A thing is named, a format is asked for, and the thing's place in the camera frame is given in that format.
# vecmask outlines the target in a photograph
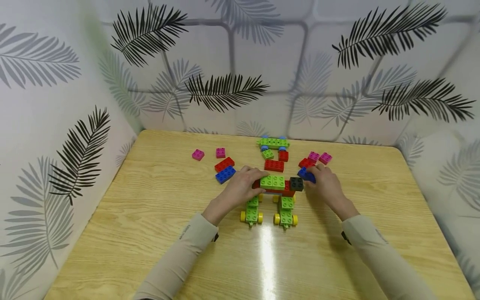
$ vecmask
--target black palm leaf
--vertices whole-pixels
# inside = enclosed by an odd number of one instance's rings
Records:
[[[93,114],[88,116],[90,130],[82,120],[78,120],[76,131],[69,130],[63,151],[57,151],[66,170],[52,165],[55,175],[51,175],[53,180],[50,182],[58,191],[51,193],[65,195],[70,205],[73,205],[73,198],[82,196],[82,188],[93,186],[95,178],[100,175],[101,170],[96,168],[100,163],[95,160],[101,156],[101,146],[107,142],[109,117],[106,108],[101,111],[95,106]]]
[[[258,100],[258,96],[266,92],[268,84],[262,84],[260,76],[256,78],[248,77],[242,86],[243,76],[228,74],[225,77],[217,77],[203,83],[202,77],[197,75],[188,79],[187,86],[190,92],[190,103],[195,101],[200,105],[203,102],[209,110],[225,112],[229,107],[235,109],[241,105],[246,105],[253,100]]]
[[[384,20],[386,10],[378,12],[378,7],[370,17],[370,11],[366,18],[360,18],[353,24],[350,36],[343,37],[338,47],[332,47],[338,51],[338,66],[340,62],[345,68],[348,65],[359,65],[359,53],[373,59],[374,55],[399,54],[401,52],[398,42],[403,51],[412,49],[413,39],[411,34],[420,40],[436,33],[435,27],[447,14],[445,7],[437,9],[439,4],[429,5],[418,3],[410,9],[398,11],[397,7]]]
[[[473,119],[474,114],[468,111],[470,103],[462,95],[450,95],[455,86],[446,83],[444,78],[435,80],[418,81],[413,88],[408,90],[410,83],[395,86],[389,91],[384,91],[382,102],[372,111],[378,109],[380,114],[388,112],[388,119],[402,120],[404,115],[409,116],[410,110],[420,115],[431,115],[434,120],[450,122],[450,116],[455,122],[457,119],[465,121],[467,117]]]
[[[179,37],[182,31],[188,31],[182,26],[187,14],[181,15],[180,10],[173,12],[170,10],[165,16],[167,6],[161,7],[148,5],[147,12],[142,9],[142,14],[138,15],[138,9],[135,11],[135,20],[132,19],[130,12],[125,18],[122,11],[117,14],[117,20],[113,22],[113,28],[117,33],[118,39],[113,37],[115,44],[112,46],[125,55],[130,64],[141,66],[146,61],[142,55],[167,51],[169,47],[175,45],[172,37]]]

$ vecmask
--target palm leaf print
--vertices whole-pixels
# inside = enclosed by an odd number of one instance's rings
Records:
[[[95,184],[101,171],[97,169],[100,163],[95,160],[101,156],[102,145],[107,142],[109,117],[107,108],[102,111],[95,106],[93,114],[88,115],[90,130],[82,120],[77,121],[76,131],[69,130],[63,151],[57,151],[66,170],[53,166],[50,182],[56,191],[51,194],[63,195],[73,205],[73,198],[83,196],[80,193],[83,188]]]
[[[470,103],[475,100],[468,100],[462,95],[452,96],[455,86],[446,83],[444,78],[435,80],[418,81],[410,90],[410,83],[394,87],[390,91],[384,91],[381,103],[375,106],[372,111],[378,109],[380,115],[388,113],[388,119],[403,120],[405,115],[410,115],[410,110],[420,115],[420,112],[434,120],[450,122],[450,117],[455,122],[457,119],[465,121],[473,119],[473,113],[468,111]]]
[[[140,112],[150,110],[145,95],[137,92],[138,85],[133,80],[130,69],[125,66],[125,62],[120,63],[117,54],[111,51],[105,52],[104,56],[99,59],[98,65],[113,98],[123,112],[138,117]]]
[[[378,7],[372,15],[370,11],[366,18],[358,19],[352,27],[349,37],[343,37],[338,47],[338,66],[340,63],[345,68],[359,65],[359,54],[367,55],[373,60],[374,55],[398,55],[403,51],[413,48],[412,33],[421,41],[429,35],[436,33],[435,27],[446,16],[445,7],[439,4],[429,5],[418,3],[411,7],[408,5],[398,11],[397,7],[385,19],[386,10],[378,12]]]
[[[14,250],[2,256],[17,256],[12,264],[24,274],[37,272],[49,257],[58,269],[54,252],[69,245],[73,209],[64,197],[52,193],[49,177],[56,165],[43,157],[38,159],[37,168],[29,164],[18,177],[23,183],[17,185],[21,195],[11,197],[22,209],[10,211],[11,218],[5,220],[11,224],[5,228],[11,240],[1,247]]]
[[[283,34],[280,14],[274,13],[276,7],[270,0],[213,0],[211,7],[215,5],[215,12],[220,11],[237,34],[246,40],[251,36],[255,44],[270,45]]]
[[[120,167],[123,161],[125,160],[125,158],[127,157],[127,154],[130,152],[130,149],[132,148],[133,143],[135,143],[135,139],[136,138],[133,137],[131,141],[129,141],[128,143],[124,144],[121,147],[120,155],[117,155],[117,157],[115,158],[115,164],[117,165],[117,167]]]
[[[198,105],[202,102],[211,111],[225,112],[229,108],[235,109],[241,105],[246,105],[254,100],[258,100],[258,96],[266,92],[268,84],[262,84],[258,77],[248,77],[243,83],[242,75],[228,74],[225,77],[210,78],[203,83],[201,75],[197,75],[196,79],[191,77],[188,84],[185,84],[190,92],[190,103],[196,102]]]
[[[311,124],[311,118],[320,117],[325,100],[322,95],[327,89],[328,78],[332,72],[330,59],[329,54],[319,52],[314,58],[308,56],[302,60],[297,85],[294,86],[292,80],[290,87],[293,87],[293,90],[287,99],[288,106],[294,105],[292,119],[295,124],[305,120]]]
[[[130,12],[127,17],[122,11],[117,15],[117,20],[113,22],[113,28],[117,38],[113,37],[113,48],[117,49],[125,56],[125,59],[137,67],[146,64],[142,55],[150,55],[168,51],[175,45],[174,37],[179,37],[180,32],[186,32],[182,21],[187,18],[187,14],[181,14],[179,10],[173,12],[173,8],[165,16],[167,6],[154,6],[151,3],[145,12],[139,16],[138,9],[135,11],[135,20]]]
[[[423,152],[423,141],[414,134],[405,134],[395,146],[402,152],[410,169]]]
[[[168,114],[172,119],[175,116],[180,116],[181,111],[188,108],[190,105],[190,94],[185,89],[185,84],[190,77],[202,76],[202,69],[193,65],[189,68],[189,62],[177,60],[173,63],[172,78],[168,73],[162,72],[157,77],[155,85],[152,85],[152,101],[150,102],[150,109],[154,112],[163,112],[162,122],[165,119],[165,114]]]
[[[237,126],[237,131],[240,135],[245,136],[262,136],[264,134],[268,135],[268,131],[260,123],[256,121],[242,121]]]
[[[455,153],[440,170],[438,182],[452,186],[463,201],[480,211],[480,140]]]
[[[56,37],[38,37],[38,33],[13,34],[16,27],[0,24],[0,80],[9,88],[9,79],[25,88],[33,85],[57,84],[78,78],[78,58],[71,47]]]
[[[417,71],[403,65],[392,67],[386,71],[380,70],[374,78],[371,78],[370,75],[363,77],[361,82],[356,81],[350,89],[342,89],[342,93],[336,95],[337,101],[331,102],[322,109],[320,117],[330,119],[324,127],[332,120],[335,120],[338,127],[344,122],[354,121],[356,118],[368,115],[377,105],[377,99],[380,99],[385,91],[390,91],[399,84],[409,84],[415,79],[416,75]],[[364,96],[361,92],[367,86],[367,96]],[[355,107],[351,115],[348,116],[354,104]]]
[[[381,145],[378,141],[367,141],[367,138],[364,137],[361,139],[357,136],[348,136],[347,138],[343,138],[343,141],[348,144],[359,144],[359,145]]]

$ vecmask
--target gray palm leaf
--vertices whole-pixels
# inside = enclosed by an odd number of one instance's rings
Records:
[[[135,143],[135,137],[132,138],[131,141],[129,141],[128,143],[125,143],[121,149],[120,149],[120,155],[117,155],[117,157],[115,158],[115,164],[117,165],[117,167],[120,167],[122,162],[125,160],[125,158],[127,157],[127,154],[130,152],[130,149],[132,148],[133,146],[133,143]]]
[[[268,131],[260,123],[256,121],[242,121],[237,126],[237,131],[240,135],[245,136],[262,136],[264,134],[268,135]]]
[[[276,7],[270,0],[213,0],[211,7],[215,5],[215,12],[220,11],[237,34],[246,40],[251,36],[255,44],[270,45],[275,36],[283,34],[280,14],[274,13]]]
[[[162,72],[159,74],[160,77],[157,77],[155,85],[152,85],[154,93],[149,111],[163,112],[162,122],[166,114],[175,119],[175,116],[180,116],[181,112],[188,108],[191,95],[185,84],[191,76],[203,77],[199,66],[193,65],[189,68],[189,61],[184,62],[183,59],[173,63],[172,72],[174,78],[167,72]]]
[[[454,187],[463,201],[480,211],[480,140],[455,153],[440,170],[438,182]]]
[[[32,278],[34,274],[25,277],[25,272],[20,272],[18,268],[15,269],[12,276],[7,280],[4,269],[0,270],[0,300],[15,300],[21,296],[31,292],[36,288],[32,288],[20,295],[17,293],[25,284]]]
[[[333,101],[321,111],[321,118],[330,119],[324,127],[332,120],[335,120],[338,127],[340,124],[368,115],[382,101],[384,91],[388,92],[398,84],[411,83],[415,76],[417,76],[417,71],[412,71],[412,68],[408,68],[406,64],[392,67],[386,71],[380,70],[371,81],[369,80],[370,75],[364,76],[361,82],[356,81],[349,90],[344,88],[341,94],[337,93],[337,101]],[[366,85],[369,86],[367,96],[364,96],[361,92]]]
[[[325,97],[322,96],[327,89],[327,82],[332,72],[331,55],[319,52],[315,57],[305,57],[300,65],[297,85],[292,80],[290,97],[287,105],[293,107],[292,119],[295,124],[311,118],[319,118]]]
[[[120,62],[117,54],[106,51],[99,58],[98,65],[113,98],[123,112],[138,117],[140,112],[149,111],[146,96],[137,91],[137,82],[133,80],[130,69],[125,66],[125,62]]]
[[[423,152],[423,141],[414,134],[405,134],[395,147],[402,152],[408,167],[412,169]]]
[[[12,226],[5,228],[11,240],[0,247],[12,249],[2,255],[16,256],[12,262],[19,272],[36,273],[50,256],[58,269],[54,252],[69,245],[72,234],[73,210],[68,199],[55,195],[50,175],[56,162],[50,158],[39,158],[38,167],[29,164],[29,170],[22,169],[18,178],[23,185],[17,185],[21,196],[11,197],[23,209],[10,211],[5,222]]]
[[[16,27],[0,24],[0,80],[10,87],[9,79],[25,88],[57,84],[78,78],[78,57],[71,47],[56,37],[38,37],[38,33],[13,34]]]
[[[381,145],[378,141],[370,140],[367,141],[367,138],[364,137],[363,139],[358,136],[348,136],[347,138],[343,138],[345,143],[349,144],[359,144],[359,145]]]

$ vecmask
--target sleeve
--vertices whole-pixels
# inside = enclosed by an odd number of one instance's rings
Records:
[[[372,272],[389,300],[437,299],[423,279],[365,216],[342,222],[348,241]]]
[[[133,300],[171,300],[218,228],[197,213],[141,283]]]

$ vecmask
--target toy wheel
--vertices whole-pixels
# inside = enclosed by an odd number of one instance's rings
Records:
[[[280,214],[275,214],[273,216],[273,224],[275,224],[275,225],[280,224]]]

